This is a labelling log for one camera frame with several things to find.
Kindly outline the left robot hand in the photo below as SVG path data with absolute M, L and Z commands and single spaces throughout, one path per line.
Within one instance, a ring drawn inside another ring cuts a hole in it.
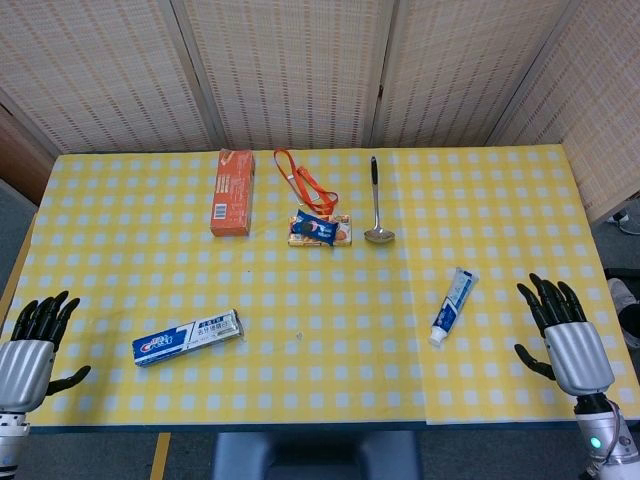
M 1 344 L 3 414 L 32 412 L 46 397 L 78 385 L 91 371 L 84 365 L 66 378 L 51 378 L 67 325 L 80 303 L 68 296 L 68 291 L 62 291 L 29 302 L 18 315 L 9 340 Z

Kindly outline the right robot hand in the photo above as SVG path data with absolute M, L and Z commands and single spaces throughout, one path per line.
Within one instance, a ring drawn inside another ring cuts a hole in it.
M 565 282 L 556 284 L 529 275 L 532 287 L 517 289 L 524 297 L 543 339 L 549 360 L 535 359 L 516 344 L 520 361 L 531 371 L 557 383 L 576 398 L 603 395 L 615 376 L 595 326 L 588 321 L 575 291 Z

